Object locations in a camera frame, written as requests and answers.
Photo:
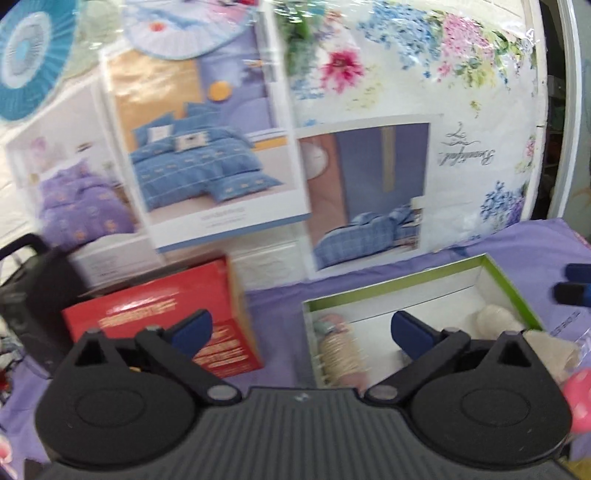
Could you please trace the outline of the black speaker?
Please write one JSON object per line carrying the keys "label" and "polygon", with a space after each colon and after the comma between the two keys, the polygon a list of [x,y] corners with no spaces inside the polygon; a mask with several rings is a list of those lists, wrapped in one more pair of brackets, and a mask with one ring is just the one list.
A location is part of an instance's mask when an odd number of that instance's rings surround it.
{"label": "black speaker", "polygon": [[54,375],[74,344],[62,311],[78,303],[87,286],[64,252],[33,233],[2,247],[1,258],[25,248],[34,255],[1,284],[1,316],[25,353]]}

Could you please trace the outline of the floral bedding package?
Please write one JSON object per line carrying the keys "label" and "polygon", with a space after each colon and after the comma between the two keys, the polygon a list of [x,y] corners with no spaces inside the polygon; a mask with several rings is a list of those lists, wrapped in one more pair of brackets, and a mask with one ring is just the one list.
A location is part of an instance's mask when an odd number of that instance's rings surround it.
{"label": "floral bedding package", "polygon": [[415,246],[531,217],[546,128],[536,1],[269,1],[311,239],[412,205]]}

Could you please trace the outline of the red cardboard box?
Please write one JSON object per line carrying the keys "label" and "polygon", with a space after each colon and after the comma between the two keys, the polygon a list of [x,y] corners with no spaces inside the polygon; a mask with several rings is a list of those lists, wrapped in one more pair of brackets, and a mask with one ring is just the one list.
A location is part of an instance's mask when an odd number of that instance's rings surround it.
{"label": "red cardboard box", "polygon": [[242,284],[228,256],[85,300],[63,316],[77,341],[93,328],[109,338],[131,337],[151,325],[168,328],[198,310],[211,314],[212,335],[193,355],[195,363],[221,378],[263,368]]}

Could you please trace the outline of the blue bedding poster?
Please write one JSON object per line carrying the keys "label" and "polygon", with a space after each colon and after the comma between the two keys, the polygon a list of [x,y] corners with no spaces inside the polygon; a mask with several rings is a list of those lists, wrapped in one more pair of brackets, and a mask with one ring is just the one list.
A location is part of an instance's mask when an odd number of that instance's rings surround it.
{"label": "blue bedding poster", "polygon": [[136,50],[121,7],[121,39],[102,51],[122,168],[159,252],[310,214],[280,39],[270,4],[257,3],[238,38],[178,61]]}

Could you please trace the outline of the teal paper fan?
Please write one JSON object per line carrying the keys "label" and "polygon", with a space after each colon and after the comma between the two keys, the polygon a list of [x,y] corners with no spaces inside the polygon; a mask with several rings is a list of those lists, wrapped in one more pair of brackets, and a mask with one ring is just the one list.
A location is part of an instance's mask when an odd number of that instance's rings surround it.
{"label": "teal paper fan", "polygon": [[22,121],[61,82],[79,19],[77,1],[19,1],[1,20],[1,119]]}

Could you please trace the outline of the green cardboard box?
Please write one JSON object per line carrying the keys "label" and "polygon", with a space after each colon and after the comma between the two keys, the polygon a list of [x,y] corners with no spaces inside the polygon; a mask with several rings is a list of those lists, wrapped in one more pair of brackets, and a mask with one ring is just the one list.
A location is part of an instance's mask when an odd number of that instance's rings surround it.
{"label": "green cardboard box", "polygon": [[320,353],[321,337],[315,332],[315,322],[329,314],[339,315],[351,324],[362,365],[369,382],[375,383],[405,364],[401,348],[391,336],[394,313],[406,310],[438,330],[454,327],[477,339],[474,319],[488,305],[504,307],[527,328],[543,328],[519,290],[487,254],[304,301],[315,386],[329,386]]}

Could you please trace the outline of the white blue paper umbrella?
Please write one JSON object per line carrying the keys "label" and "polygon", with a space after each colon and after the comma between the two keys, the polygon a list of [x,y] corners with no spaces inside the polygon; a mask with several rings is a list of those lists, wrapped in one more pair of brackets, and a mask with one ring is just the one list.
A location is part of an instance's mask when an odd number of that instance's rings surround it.
{"label": "white blue paper umbrella", "polygon": [[123,33],[136,50],[151,57],[193,59],[242,35],[257,6],[256,1],[126,1]]}

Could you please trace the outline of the purple floral table cloth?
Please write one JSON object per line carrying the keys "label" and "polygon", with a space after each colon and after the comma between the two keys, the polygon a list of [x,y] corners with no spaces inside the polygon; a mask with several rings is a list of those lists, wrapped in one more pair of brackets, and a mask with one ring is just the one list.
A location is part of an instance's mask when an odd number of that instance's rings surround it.
{"label": "purple floral table cloth", "polygon": [[[304,301],[489,255],[539,317],[567,336],[582,307],[553,287],[590,247],[564,221],[525,221],[436,253],[249,294],[266,362],[242,401],[197,406],[150,373],[134,336],[84,334],[36,403],[49,464],[43,479],[565,479],[571,413],[524,331],[468,349],[411,398],[367,403],[353,388],[315,386]],[[403,352],[405,364],[412,360]]]}

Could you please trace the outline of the purple bedding poster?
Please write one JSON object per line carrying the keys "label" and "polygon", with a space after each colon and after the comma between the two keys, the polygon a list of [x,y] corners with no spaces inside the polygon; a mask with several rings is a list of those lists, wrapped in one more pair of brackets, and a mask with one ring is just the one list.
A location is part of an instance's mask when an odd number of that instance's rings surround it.
{"label": "purple bedding poster", "polygon": [[92,288],[161,266],[130,193],[102,88],[87,79],[12,130],[4,151],[34,230]]}

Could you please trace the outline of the glass jar pink lid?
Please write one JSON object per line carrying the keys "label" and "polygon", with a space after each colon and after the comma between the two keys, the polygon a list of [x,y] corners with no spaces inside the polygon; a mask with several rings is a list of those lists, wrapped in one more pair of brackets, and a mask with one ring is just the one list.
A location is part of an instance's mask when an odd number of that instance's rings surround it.
{"label": "glass jar pink lid", "polygon": [[590,433],[590,330],[574,344],[560,383],[572,416],[568,442]]}

